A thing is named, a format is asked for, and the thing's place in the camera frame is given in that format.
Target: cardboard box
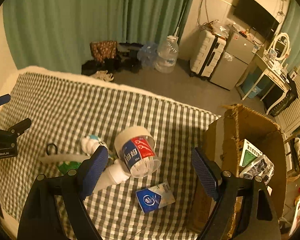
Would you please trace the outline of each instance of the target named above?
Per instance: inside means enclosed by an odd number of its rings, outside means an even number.
[[[224,116],[209,125],[202,138],[202,150],[221,170],[229,170],[239,176],[239,141],[247,139],[265,154],[274,164],[274,175],[269,186],[271,198],[278,218],[282,216],[287,187],[287,166],[282,134],[278,124],[262,114],[243,105],[232,105]],[[200,233],[204,228],[214,205],[201,185],[197,182],[192,210],[188,216],[187,228]],[[228,226],[225,239],[234,230],[236,212],[240,210],[237,198],[235,212]]]

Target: television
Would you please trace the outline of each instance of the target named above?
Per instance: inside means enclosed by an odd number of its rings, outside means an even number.
[[[279,22],[255,0],[239,0],[234,16],[271,41]]]

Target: brown bag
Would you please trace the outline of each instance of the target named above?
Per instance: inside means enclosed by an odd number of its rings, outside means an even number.
[[[91,56],[99,62],[104,62],[105,58],[114,58],[116,48],[116,41],[101,41],[90,43]]]

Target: white suitcase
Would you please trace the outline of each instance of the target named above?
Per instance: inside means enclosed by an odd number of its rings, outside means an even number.
[[[190,59],[191,76],[197,74],[202,77],[210,77],[216,66],[226,41],[213,35],[207,30],[200,31],[199,41]]]

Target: plastic bag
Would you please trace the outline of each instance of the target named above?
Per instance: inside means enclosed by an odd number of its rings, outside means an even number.
[[[232,23],[232,27],[233,27],[237,32],[240,31],[240,26],[239,26],[237,23],[233,22],[233,23]]]
[[[148,41],[138,52],[137,59],[141,61],[142,67],[154,68],[157,59],[158,44]]]
[[[263,154],[248,164],[239,174],[239,177],[244,179],[253,179],[254,176],[259,175],[267,185],[273,174],[274,164],[266,155]]]
[[[233,60],[233,56],[227,52],[225,52],[223,54],[223,58],[225,58],[227,61],[232,61]]]
[[[212,29],[215,34],[218,34],[224,38],[229,38],[229,28],[222,25],[218,20],[213,21]]]
[[[278,75],[281,75],[282,67],[274,64],[274,66],[272,67],[272,70],[275,71]]]

